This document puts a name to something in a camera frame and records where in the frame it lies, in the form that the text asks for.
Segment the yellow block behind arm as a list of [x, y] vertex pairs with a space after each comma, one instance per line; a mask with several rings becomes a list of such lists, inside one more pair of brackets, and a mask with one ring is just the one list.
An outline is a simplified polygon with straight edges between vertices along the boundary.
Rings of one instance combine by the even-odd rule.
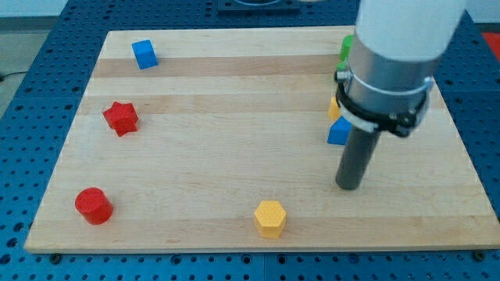
[[341, 118], [341, 109], [335, 97], [332, 97], [332, 99], [330, 100], [328, 116], [333, 122], [336, 122]]

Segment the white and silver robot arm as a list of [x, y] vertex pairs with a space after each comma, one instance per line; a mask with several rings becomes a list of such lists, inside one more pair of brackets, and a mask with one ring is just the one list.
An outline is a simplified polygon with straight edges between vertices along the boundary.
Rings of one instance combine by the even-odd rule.
[[362, 0], [345, 68], [344, 117], [367, 133], [407, 137], [425, 116], [433, 74], [465, 11], [462, 0]]

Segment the green block behind arm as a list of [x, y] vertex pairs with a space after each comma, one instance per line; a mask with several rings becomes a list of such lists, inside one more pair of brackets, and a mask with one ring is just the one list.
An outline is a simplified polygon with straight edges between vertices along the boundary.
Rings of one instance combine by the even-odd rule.
[[336, 70], [344, 70], [345, 69], [345, 64], [347, 62], [347, 58], [348, 58], [349, 53], [350, 53], [353, 38], [354, 38], [353, 34], [349, 34], [343, 38], [343, 40], [341, 42], [341, 50], [339, 53], [340, 62], [337, 64]]

